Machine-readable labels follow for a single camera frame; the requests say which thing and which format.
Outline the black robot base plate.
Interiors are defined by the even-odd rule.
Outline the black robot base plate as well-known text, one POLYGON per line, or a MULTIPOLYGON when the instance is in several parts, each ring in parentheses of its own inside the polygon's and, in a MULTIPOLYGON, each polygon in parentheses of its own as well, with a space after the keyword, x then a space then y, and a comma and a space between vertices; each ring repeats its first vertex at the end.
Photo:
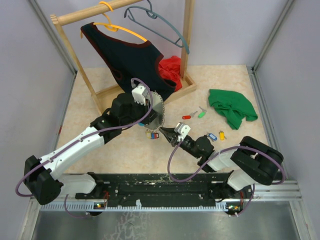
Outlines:
POLYGON ((187 182, 175 182, 166 173, 93 174, 97 185, 77 200, 106 200, 109 207, 214 207, 217 203, 247 200, 252 188, 236 191, 227 184, 229 173, 200 173, 187 182))

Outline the key with blue tag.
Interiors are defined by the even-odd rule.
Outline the key with blue tag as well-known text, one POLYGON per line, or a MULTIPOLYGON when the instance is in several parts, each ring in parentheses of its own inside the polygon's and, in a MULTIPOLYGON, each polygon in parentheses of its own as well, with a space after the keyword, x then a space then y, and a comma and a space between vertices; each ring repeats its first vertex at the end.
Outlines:
POLYGON ((213 133, 207 133, 206 135, 213 142, 218 140, 218 138, 213 133))

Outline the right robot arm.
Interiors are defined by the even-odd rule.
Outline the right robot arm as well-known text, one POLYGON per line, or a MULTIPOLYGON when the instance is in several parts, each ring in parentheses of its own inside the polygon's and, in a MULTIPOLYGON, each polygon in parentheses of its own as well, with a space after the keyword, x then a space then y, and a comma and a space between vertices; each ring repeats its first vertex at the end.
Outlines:
POLYGON ((223 185, 223 192, 229 198, 235 198, 247 186, 280 185, 286 180, 282 166, 284 156, 251 136, 243 137, 236 146, 216 152, 209 136, 203 135, 194 140, 188 135, 190 127, 183 123, 159 130, 175 150, 181 148, 196 158, 200 171, 216 173, 231 168, 223 185))

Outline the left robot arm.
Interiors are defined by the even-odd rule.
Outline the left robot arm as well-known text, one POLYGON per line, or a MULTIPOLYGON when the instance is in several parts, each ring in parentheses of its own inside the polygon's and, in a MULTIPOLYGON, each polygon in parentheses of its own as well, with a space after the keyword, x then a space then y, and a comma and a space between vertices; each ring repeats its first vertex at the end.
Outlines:
POLYGON ((111 107, 76 138, 40 158, 29 157, 25 161, 21 182, 40 205, 47 205, 64 195, 103 198, 106 188, 97 174, 87 172, 64 176, 65 170, 138 123, 148 130, 157 130, 163 124, 164 112, 163 98, 154 91, 140 96, 121 93, 112 101, 111 107))

